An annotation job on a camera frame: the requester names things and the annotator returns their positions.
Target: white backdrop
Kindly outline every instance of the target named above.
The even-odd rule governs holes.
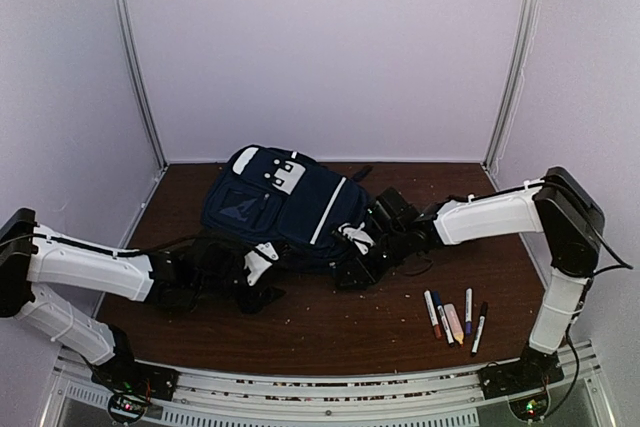
[[[157,169],[113,0],[0,0],[0,12],[0,226],[31,207],[53,229],[117,245]],[[97,299],[65,293],[85,311]],[[59,348],[0,319],[0,425],[36,425]]]
[[[128,0],[172,162],[484,158],[521,0]]]
[[[566,167],[605,212],[605,237],[640,266],[640,0],[542,0],[500,187]],[[549,275],[542,235],[528,236]],[[603,254],[601,266],[610,265]],[[640,270],[596,278],[575,337],[591,338],[622,418],[638,425]]]

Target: backpack logo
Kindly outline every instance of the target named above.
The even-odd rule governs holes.
[[[253,204],[256,203],[256,200],[258,199],[247,199],[237,205],[229,205],[220,210],[220,213],[232,219],[239,220],[240,222],[246,222],[249,220],[249,211]]]

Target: brown tabletop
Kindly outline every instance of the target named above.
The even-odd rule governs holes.
[[[362,164],[330,164],[342,173]],[[202,200],[220,166],[173,165],[162,180],[132,247],[149,247],[200,229]],[[477,164],[374,164],[362,182],[376,195],[395,186],[417,207],[449,194],[493,191]],[[336,291],[329,277],[278,274],[287,291],[257,315],[243,315],[232,300],[201,302],[189,314],[108,295],[99,319],[124,329],[136,356],[191,368],[256,374],[348,375],[421,371],[517,357],[544,293],[518,236],[482,239],[430,252],[434,262],[412,258],[364,292]],[[423,292],[437,290],[455,304],[461,321],[465,290],[489,314],[479,354],[471,342],[450,348],[434,338]]]

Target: navy blue backpack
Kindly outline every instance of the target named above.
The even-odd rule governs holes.
[[[201,223],[257,246],[271,243],[285,267],[329,272],[353,252],[332,233],[365,219],[368,193],[315,160],[277,148],[245,147],[209,190]]]

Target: marker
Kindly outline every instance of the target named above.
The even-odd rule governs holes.
[[[471,347],[471,357],[474,357],[478,353],[478,346],[480,345],[480,337],[482,337],[482,330],[484,329],[484,320],[487,318],[487,309],[489,304],[482,303],[480,307],[480,320],[478,321],[478,330],[476,330],[476,338],[473,341],[473,347]]]
[[[460,325],[460,319],[458,318],[455,306],[453,304],[445,305],[444,312],[447,314],[447,320],[451,326],[451,335],[453,335],[453,338],[458,342],[458,344],[462,345],[464,341],[464,332],[462,332],[462,326]]]
[[[467,301],[464,304],[464,335],[471,335],[471,309],[473,290],[467,289]]]
[[[435,290],[433,291],[433,303],[436,304],[438,313],[440,314],[440,322],[442,322],[442,328],[444,329],[444,335],[447,337],[447,344],[449,347],[453,347],[453,335],[451,335],[451,329],[447,322],[447,315],[444,313],[442,302],[440,301],[440,295]]]
[[[440,331],[440,324],[438,324],[438,314],[436,314],[436,308],[433,306],[431,292],[428,290],[424,291],[424,300],[427,303],[427,310],[429,311],[429,318],[431,319],[431,325],[433,326],[433,333],[436,335],[436,339],[441,339],[442,332]]]

